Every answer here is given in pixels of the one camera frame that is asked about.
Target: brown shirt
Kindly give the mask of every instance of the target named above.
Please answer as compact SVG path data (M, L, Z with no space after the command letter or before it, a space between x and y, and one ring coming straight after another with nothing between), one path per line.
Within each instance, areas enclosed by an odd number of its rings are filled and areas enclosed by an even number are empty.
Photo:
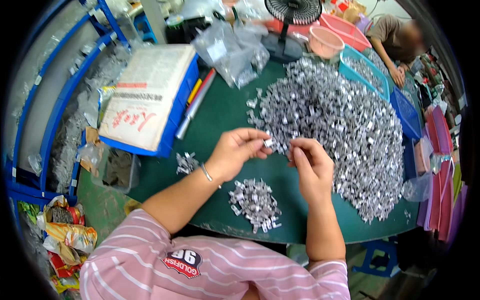
M400 29L403 23L391 14L378 19L375 26L367 32L367 37L375 37L382 42L388 56L410 65L416 58L415 53L401 45Z

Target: silver bangle bracelet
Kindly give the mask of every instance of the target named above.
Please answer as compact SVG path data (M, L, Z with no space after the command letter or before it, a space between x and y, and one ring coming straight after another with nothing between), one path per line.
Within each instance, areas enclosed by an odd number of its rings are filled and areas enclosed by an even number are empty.
M202 164L200 165L200 167L202 168L202 171L204 172L205 176L207 176L208 181L213 181L213 179L212 179L212 178L210 177L210 175L208 174L207 169L205 169L204 163L202 163Z

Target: green table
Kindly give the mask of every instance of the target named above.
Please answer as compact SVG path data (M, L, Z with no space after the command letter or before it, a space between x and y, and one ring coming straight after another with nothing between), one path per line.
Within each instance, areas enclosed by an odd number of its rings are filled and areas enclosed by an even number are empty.
M206 161L212 153L216 142L224 131L238 127L250 127L246 112L250 108L245 105L247 99L256 97L256 88L264 91L267 86L285 77L281 64L269 62L259 79L238 90L229 88L220 76L212 83L204 102L200 106L195 119L190 124L183 141L176 140L169 159L141 157L142 169L140 185L130 192L129 196L143 202L156 192L168 187L182 178L176 175L177 161L175 153L195 152L195 158ZM252 159L248 161L234 180L256 178L263 179L272 187L272 195L282 210L279 222L282 226L264 234L252 234L252 226L244 217L237 217L228 204L228 191L234 189L233 181L227 182L200 208L190 224L229 236L252 240L278 243L304 244L306 237L307 204L298 188L298 173L295 168L287 167L287 158L278 153L267 160ZM332 195L336 215L346 243L376 240L392 236L415 228L418 203L410 203L401 199L390 213L387 220L365 224L350 202ZM407 219L404 211L411 213Z

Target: metal rod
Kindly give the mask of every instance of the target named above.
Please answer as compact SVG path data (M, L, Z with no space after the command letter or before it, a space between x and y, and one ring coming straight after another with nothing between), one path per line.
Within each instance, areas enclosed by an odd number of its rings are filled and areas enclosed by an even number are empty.
M212 85L213 79L215 78L216 71L212 69L207 77L204 80L203 86L200 87L200 91L197 93L195 98L192 101L192 104L188 107L187 112L185 113L185 119L182 121L180 127L175 134L175 137L179 140L183 140L185 133L187 132L188 125L190 121L195 117L200 104L203 102L205 94L207 93L208 89Z

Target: concrete floor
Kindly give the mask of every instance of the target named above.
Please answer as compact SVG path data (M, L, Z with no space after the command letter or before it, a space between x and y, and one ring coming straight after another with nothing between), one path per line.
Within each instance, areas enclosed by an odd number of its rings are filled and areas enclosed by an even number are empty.
M77 196L78 201L84 206L87 225L92 226L97 231L97 245L99 245L125 219L123 206L130 198L123 193L93 184L90 180L90 173L84 169L80 174ZM305 255L304 246L296 246L294 252L289 256L300 257ZM375 298L379 297L390 280L389 278L351 271L352 266L360 266L363 263L365 252L360 244L347 245L348 287L352 300L366 299L360 291Z

